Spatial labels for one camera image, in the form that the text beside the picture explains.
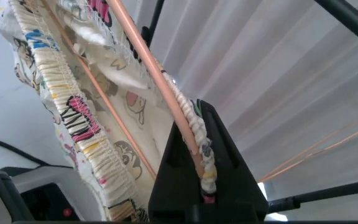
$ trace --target blue print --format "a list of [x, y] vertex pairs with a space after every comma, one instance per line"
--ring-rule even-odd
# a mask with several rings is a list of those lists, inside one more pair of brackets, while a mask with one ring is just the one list
[[35, 49], [41, 48], [41, 47], [50, 47], [52, 49], [59, 51], [59, 48], [57, 47], [56, 42], [51, 37], [46, 36], [47, 40], [49, 40], [53, 43], [52, 46], [50, 46], [48, 43], [42, 42], [42, 40], [37, 38], [37, 37], [43, 37], [43, 36], [45, 36], [43, 33], [41, 33], [38, 29], [35, 29], [35, 30], [33, 30], [33, 32], [29, 32], [28, 34], [26, 34], [25, 38], [27, 39], [27, 41], [33, 40], [33, 46]]

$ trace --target copper rod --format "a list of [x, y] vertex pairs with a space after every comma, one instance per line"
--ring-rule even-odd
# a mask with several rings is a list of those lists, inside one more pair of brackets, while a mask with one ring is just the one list
[[336, 130], [335, 132], [327, 135], [325, 138], [323, 138], [322, 140], [318, 141], [317, 143], [313, 144], [312, 146], [310, 146], [309, 148], [301, 151], [299, 154], [293, 156], [291, 159], [285, 161], [284, 163], [280, 164], [278, 167], [274, 168], [274, 170], [270, 171], [268, 174], [264, 175], [263, 177], [260, 178], [259, 182], [262, 182], [262, 180], [266, 179], [268, 176], [274, 174], [276, 171], [278, 171], [280, 168], [282, 168], [283, 166], [287, 165], [288, 163], [290, 163], [291, 161], [293, 161], [294, 159], [302, 156], [303, 154], [305, 154], [306, 152], [316, 148], [317, 146], [319, 146], [321, 143], [327, 141], [328, 139], [331, 139], [332, 137], [334, 137], [335, 135], [341, 133], [343, 130], [345, 130], [348, 127], [351, 127], [355, 124], [358, 123], [358, 118], [356, 120], [354, 120], [353, 122], [351, 122], [348, 125], [345, 125], [344, 127], [342, 127], [341, 129]]
[[128, 129], [126, 128], [124, 122], [122, 122], [122, 120], [120, 119], [119, 115], [117, 114], [116, 110], [114, 109], [114, 107], [112, 106], [112, 104], [110, 103], [108, 97], [106, 96], [106, 94], [104, 94], [104, 91], [102, 90], [102, 88], [99, 86], [98, 81], [96, 81], [96, 79], [94, 78], [91, 70], [88, 68], [88, 66], [85, 64], [85, 62], [83, 61], [83, 59], [75, 53], [74, 50], [74, 46], [73, 46], [73, 42], [70, 40], [70, 38], [67, 36], [64, 28], [62, 27], [62, 25], [59, 23], [59, 20], [56, 18], [55, 14], [52, 12], [51, 8], [49, 7], [48, 3], [46, 2], [46, 0], [41, 0], [42, 4], [44, 4], [46, 10], [49, 13], [49, 16], [52, 18], [53, 22], [55, 23], [55, 25], [57, 26], [57, 29], [59, 30], [59, 32], [61, 33], [61, 35], [63, 36], [63, 38], [65, 39], [67, 45], [70, 46], [71, 51], [73, 51], [73, 53], [75, 54], [76, 58], [78, 59], [79, 63], [81, 64], [81, 66], [84, 68], [85, 73], [88, 75], [89, 79], [91, 80], [91, 82], [93, 83], [94, 87], [96, 88], [96, 90], [98, 91], [98, 93], [101, 95], [103, 101], [106, 103], [107, 107], [109, 108], [111, 114], [114, 116], [114, 118], [116, 119], [118, 125], [121, 127], [121, 129], [124, 131], [124, 134], [127, 136], [129, 142], [132, 144], [132, 146], [134, 147], [136, 153], [138, 154], [139, 158], [141, 159], [141, 161], [143, 162], [144, 166], [146, 167], [146, 169], [149, 171], [150, 175], [152, 176], [152, 178], [155, 180], [155, 172], [152, 168], [152, 166], [149, 164], [148, 160], [146, 159], [146, 157], [144, 156], [143, 152], [139, 149], [138, 145], [135, 142], [135, 139], [132, 137], [132, 135], [130, 134], [130, 132], [128, 131]]
[[125, 33], [127, 34], [129, 40], [133, 44], [136, 52], [144, 62], [147, 70], [150, 72], [152, 78], [158, 89], [160, 90], [164, 100], [167, 102], [167, 105], [173, 115], [173, 118], [183, 136], [187, 147], [192, 152], [191, 156], [193, 162], [195, 163], [198, 176], [202, 178], [204, 173], [204, 167], [201, 165], [202, 157], [199, 153], [199, 148], [196, 144], [195, 137], [193, 132], [190, 129], [189, 123], [183, 114], [175, 95], [168, 86], [167, 81], [164, 79], [156, 61], [153, 58], [149, 48], [146, 46], [143, 41], [142, 36], [137, 31], [137, 28], [131, 19], [128, 12], [125, 10], [124, 5], [120, 0], [106, 0], [114, 13], [115, 17], [118, 19], [119, 23], [122, 25]]
[[343, 140], [341, 140], [341, 141], [339, 141], [339, 142], [337, 142], [337, 143], [335, 143], [335, 144], [332, 144], [332, 145], [330, 145], [330, 146], [328, 146], [328, 147], [325, 147], [324, 149], [322, 149], [322, 150], [320, 150], [320, 151], [311, 153], [311, 154], [307, 155], [305, 158], [303, 158], [302, 160], [300, 160], [300, 161], [298, 161], [298, 162], [296, 162], [296, 163], [294, 163], [294, 164], [288, 166], [287, 168], [285, 168], [285, 169], [283, 169], [283, 170], [280, 170], [279, 172], [277, 172], [277, 173], [275, 173], [275, 174], [273, 174], [273, 175], [271, 175], [271, 176], [268, 176], [268, 177], [266, 177], [266, 178], [264, 178], [264, 179], [261, 179], [259, 182], [264, 182], [264, 181], [270, 180], [271, 178], [277, 176], [278, 174], [281, 174], [281, 173], [283, 173], [283, 172], [285, 172], [285, 171], [287, 171], [287, 170], [289, 170], [289, 169], [291, 169], [291, 168], [294, 168], [295, 166], [301, 164], [302, 162], [305, 162], [305, 161], [307, 161], [308, 159], [311, 159], [313, 156], [316, 156], [316, 155], [318, 155], [318, 154], [320, 154], [320, 153], [322, 153], [322, 152], [331, 150], [331, 149], [335, 148], [336, 146], [338, 146], [338, 145], [340, 145], [340, 144], [343, 144], [344, 142], [349, 141], [350, 139], [356, 137], [357, 135], [358, 135], [358, 132], [353, 133], [353, 134], [351, 134], [350, 136], [344, 138]]

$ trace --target thin copper rod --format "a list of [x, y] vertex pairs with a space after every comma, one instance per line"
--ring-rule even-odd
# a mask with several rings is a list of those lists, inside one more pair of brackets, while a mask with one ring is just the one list
[[155, 62], [153, 55], [143, 41], [142, 36], [140, 36], [139, 32], [137, 31], [134, 22], [132, 21], [128, 12], [125, 10], [125, 7], [122, 2], [120, 0], [107, 0], [107, 2], [114, 15], [118, 19], [119, 23], [122, 25], [122, 28], [124, 28], [124, 31], [133, 46], [135, 47], [136, 52], [139, 54], [140, 58], [147, 67], [147, 70], [150, 72], [156, 86], [164, 97], [164, 100], [167, 102], [167, 105], [173, 115], [173, 118], [181, 132], [181, 135], [185, 139], [187, 147], [192, 152], [191, 156], [195, 163], [198, 176], [202, 178], [204, 173], [204, 167], [201, 165], [202, 157], [199, 153], [194, 134], [189, 127], [189, 123], [185, 115], [183, 114], [175, 98], [175, 95], [169, 88], [167, 81], [162, 76], [162, 73], [157, 63]]
[[298, 162], [296, 162], [296, 163], [294, 163], [294, 164], [288, 166], [287, 168], [285, 168], [285, 169], [283, 169], [283, 170], [280, 170], [279, 172], [277, 172], [277, 173], [275, 173], [275, 174], [273, 174], [273, 175], [271, 175], [271, 176], [268, 176], [268, 177], [266, 177], [266, 178], [264, 178], [264, 179], [261, 179], [259, 182], [265, 182], [265, 181], [267, 181], [267, 180], [270, 180], [271, 178], [277, 176], [278, 174], [281, 174], [281, 173], [283, 173], [283, 172], [285, 172], [285, 171], [287, 171], [287, 170], [289, 170], [289, 169], [291, 169], [291, 168], [294, 168], [295, 166], [301, 164], [302, 162], [305, 162], [305, 161], [307, 161], [308, 159], [311, 159], [313, 156], [316, 156], [316, 155], [318, 155], [318, 154], [320, 154], [320, 153], [322, 153], [322, 152], [325, 152], [325, 151], [334, 149], [336, 146], [338, 146], [338, 145], [340, 145], [340, 144], [343, 144], [344, 142], [347, 142], [347, 141], [349, 141], [350, 139], [352, 139], [352, 138], [354, 138], [354, 137], [356, 137], [356, 136], [358, 136], [358, 132], [353, 133], [353, 134], [351, 134], [350, 136], [346, 137], [345, 139], [343, 139], [343, 140], [341, 140], [341, 141], [339, 141], [339, 142], [337, 142], [337, 143], [335, 143], [335, 144], [332, 144], [332, 145], [330, 145], [330, 146], [328, 146], [328, 147], [325, 147], [324, 149], [322, 149], [322, 150], [320, 150], [320, 151], [317, 151], [317, 152], [314, 152], [314, 153], [311, 153], [311, 154], [307, 155], [307, 156], [306, 156], [305, 158], [303, 158], [302, 160], [300, 160], [300, 161], [298, 161]]
[[328, 139], [331, 139], [332, 137], [334, 137], [335, 135], [341, 133], [343, 130], [345, 130], [348, 127], [351, 127], [355, 124], [358, 123], [358, 118], [356, 120], [354, 120], [353, 122], [351, 122], [348, 125], [345, 125], [344, 127], [342, 127], [341, 129], [336, 130], [335, 132], [327, 135], [325, 138], [323, 138], [322, 140], [318, 141], [317, 143], [313, 144], [312, 146], [310, 146], [309, 148], [301, 151], [299, 154], [293, 156], [291, 159], [285, 161], [284, 163], [282, 163], [281, 165], [279, 165], [278, 167], [274, 168], [274, 170], [270, 171], [268, 174], [264, 175], [263, 177], [260, 178], [259, 182], [263, 182], [263, 180], [265, 180], [268, 176], [274, 174], [276, 171], [278, 171], [279, 169], [281, 169], [283, 166], [287, 165], [288, 163], [290, 163], [291, 161], [293, 161], [294, 159], [302, 156], [303, 154], [307, 153], [308, 151], [316, 148], [317, 146], [319, 146], [321, 143], [327, 141]]
[[116, 110], [114, 109], [114, 107], [112, 106], [112, 104], [110, 103], [109, 99], [107, 98], [106, 94], [104, 94], [104, 91], [101, 89], [101, 87], [99, 86], [98, 82], [96, 81], [96, 79], [94, 78], [91, 70], [89, 70], [88, 66], [85, 64], [85, 62], [83, 61], [83, 59], [75, 53], [74, 50], [74, 46], [73, 46], [73, 42], [70, 40], [70, 38], [67, 36], [64, 28], [62, 27], [62, 25], [60, 25], [59, 20], [56, 18], [55, 14], [52, 12], [51, 8], [49, 7], [48, 3], [46, 2], [46, 0], [41, 0], [42, 4], [44, 4], [46, 10], [49, 13], [49, 16], [52, 18], [53, 22], [55, 23], [55, 25], [57, 26], [57, 29], [59, 30], [59, 32], [61, 33], [61, 35], [63, 36], [63, 38], [65, 39], [67, 45], [70, 46], [71, 50], [73, 51], [73, 53], [75, 54], [76, 58], [78, 59], [79, 63], [81, 64], [81, 66], [84, 68], [85, 73], [89, 76], [89, 79], [91, 80], [91, 82], [93, 83], [94, 87], [96, 88], [96, 90], [98, 91], [98, 93], [101, 95], [103, 101], [106, 103], [107, 107], [109, 108], [111, 114], [114, 116], [114, 118], [116, 119], [118, 125], [121, 127], [121, 129], [124, 131], [124, 134], [127, 136], [129, 142], [132, 144], [132, 146], [134, 147], [136, 153], [139, 155], [139, 158], [141, 159], [141, 161], [143, 162], [144, 166], [146, 166], [146, 169], [149, 171], [150, 175], [153, 177], [153, 179], [155, 179], [155, 172], [152, 168], [152, 166], [149, 164], [148, 160], [146, 159], [146, 157], [144, 156], [143, 152], [139, 149], [138, 145], [135, 142], [135, 139], [132, 137], [132, 135], [130, 134], [130, 132], [128, 131], [128, 129], [126, 128], [125, 124], [122, 122], [122, 120], [120, 119], [119, 115], [117, 114]]

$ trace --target red button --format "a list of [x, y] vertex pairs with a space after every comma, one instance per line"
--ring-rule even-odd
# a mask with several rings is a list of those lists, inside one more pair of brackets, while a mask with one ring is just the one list
[[63, 210], [63, 216], [64, 217], [69, 217], [71, 215], [71, 213], [73, 213], [71, 208], [66, 208], [66, 209]]

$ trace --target bright light spot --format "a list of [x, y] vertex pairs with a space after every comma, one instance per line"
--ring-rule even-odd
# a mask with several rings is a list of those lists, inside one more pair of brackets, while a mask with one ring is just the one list
[[[265, 190], [265, 185], [264, 183], [258, 183], [259, 189], [260, 191], [262, 191], [262, 194], [265, 196], [266, 200], [267, 200], [267, 194], [266, 194], [266, 190]], [[281, 222], [287, 222], [288, 219], [285, 215], [281, 215], [278, 213], [271, 213], [266, 215], [265, 221], [281, 221]]]

